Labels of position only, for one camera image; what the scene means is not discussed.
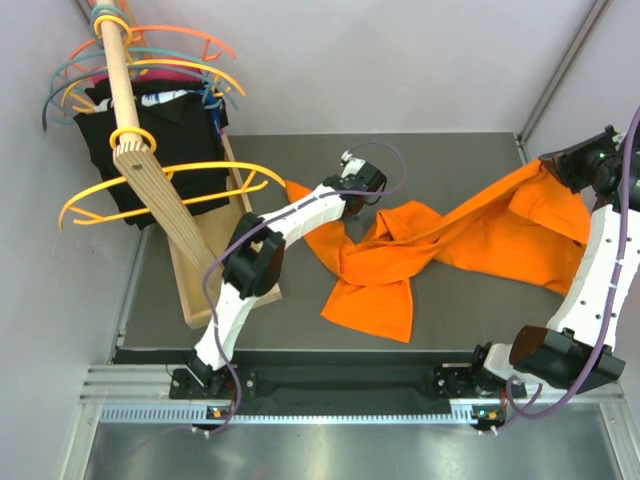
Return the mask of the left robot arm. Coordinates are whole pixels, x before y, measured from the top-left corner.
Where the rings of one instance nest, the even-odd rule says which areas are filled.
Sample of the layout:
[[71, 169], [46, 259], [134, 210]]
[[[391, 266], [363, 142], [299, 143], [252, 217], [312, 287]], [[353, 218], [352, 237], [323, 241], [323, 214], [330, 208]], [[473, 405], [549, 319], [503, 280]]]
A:
[[234, 347], [257, 301], [278, 283], [284, 254], [291, 244], [315, 229], [359, 213], [368, 197], [385, 192], [387, 177], [371, 163], [342, 156], [343, 171], [326, 178], [310, 193], [276, 212], [241, 218], [221, 256], [218, 300], [210, 322], [193, 348], [186, 369], [205, 396], [226, 387]]

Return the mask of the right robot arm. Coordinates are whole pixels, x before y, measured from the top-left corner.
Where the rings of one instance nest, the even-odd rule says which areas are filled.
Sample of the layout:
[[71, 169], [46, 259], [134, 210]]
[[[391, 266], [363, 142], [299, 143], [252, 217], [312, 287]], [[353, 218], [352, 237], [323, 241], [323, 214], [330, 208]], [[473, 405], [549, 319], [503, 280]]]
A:
[[602, 352], [580, 387], [616, 381], [625, 363], [614, 356], [618, 316], [639, 267], [639, 138], [607, 126], [572, 147], [545, 154], [543, 165], [572, 192], [592, 188], [591, 233], [567, 296], [546, 326], [525, 326], [513, 343], [478, 346], [466, 374], [481, 396], [509, 377], [569, 389], [584, 368], [604, 320]]

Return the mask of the orange trousers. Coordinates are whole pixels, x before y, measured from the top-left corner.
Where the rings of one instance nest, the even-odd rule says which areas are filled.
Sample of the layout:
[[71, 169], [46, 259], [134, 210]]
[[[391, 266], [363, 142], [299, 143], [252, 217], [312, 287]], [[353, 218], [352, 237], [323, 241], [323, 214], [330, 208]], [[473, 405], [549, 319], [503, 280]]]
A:
[[535, 160], [445, 216], [409, 201], [377, 212], [364, 239], [342, 221], [305, 241], [338, 281], [321, 312], [337, 325], [400, 342], [411, 338], [411, 279], [431, 261], [565, 295], [586, 249], [582, 198]]

